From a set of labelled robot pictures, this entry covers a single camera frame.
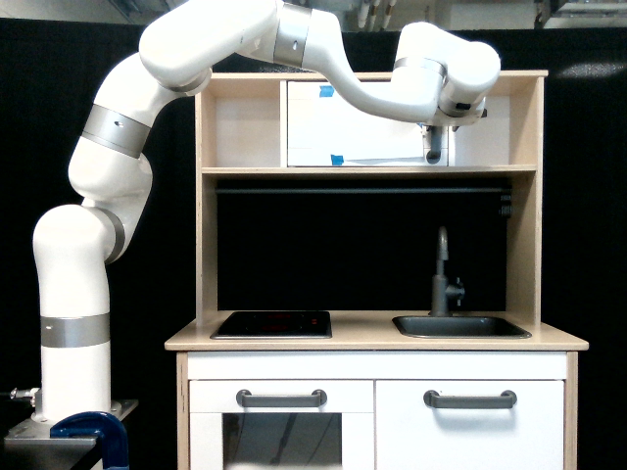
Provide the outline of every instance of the wooden countertop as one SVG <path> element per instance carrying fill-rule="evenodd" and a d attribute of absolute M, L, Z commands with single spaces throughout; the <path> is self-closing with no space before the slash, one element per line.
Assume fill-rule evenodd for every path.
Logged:
<path fill-rule="evenodd" d="M 588 342 L 550 325 L 507 320 L 531 333 L 526 339 L 424 339 L 399 333 L 392 318 L 426 315 L 426 311 L 331 310 L 333 337 L 298 340 L 213 340 L 219 325 L 232 313 L 221 310 L 192 321 L 166 342 L 168 351 L 585 351 Z M 501 316 L 497 313 L 486 316 Z"/>

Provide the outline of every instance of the oven door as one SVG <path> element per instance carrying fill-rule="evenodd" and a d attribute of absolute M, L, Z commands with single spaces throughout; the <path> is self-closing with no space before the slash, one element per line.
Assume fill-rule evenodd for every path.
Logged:
<path fill-rule="evenodd" d="M 190 381 L 191 470 L 374 468 L 367 380 Z"/>

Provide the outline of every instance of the oven window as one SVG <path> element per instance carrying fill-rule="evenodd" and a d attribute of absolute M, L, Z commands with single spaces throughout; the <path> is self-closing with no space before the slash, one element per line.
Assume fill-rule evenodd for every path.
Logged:
<path fill-rule="evenodd" d="M 340 413 L 225 413 L 225 470 L 342 468 Z"/>

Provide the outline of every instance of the white box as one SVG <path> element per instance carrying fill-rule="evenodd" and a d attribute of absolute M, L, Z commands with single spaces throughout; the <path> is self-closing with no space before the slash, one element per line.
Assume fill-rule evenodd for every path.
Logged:
<path fill-rule="evenodd" d="M 389 82 L 365 82 L 383 94 Z M 431 132 L 425 126 L 363 113 L 327 82 L 287 84 L 288 166 L 404 166 L 449 164 L 451 130 L 446 127 L 437 163 L 425 159 Z"/>

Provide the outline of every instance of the ceiling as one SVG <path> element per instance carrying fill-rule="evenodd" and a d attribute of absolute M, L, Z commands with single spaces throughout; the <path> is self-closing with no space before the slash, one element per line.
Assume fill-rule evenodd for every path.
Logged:
<path fill-rule="evenodd" d="M 185 1 L 0 0 L 0 18 L 148 24 Z M 627 26 L 627 0 L 286 1 L 334 13 L 345 31 L 400 30 L 420 21 L 449 30 Z"/>

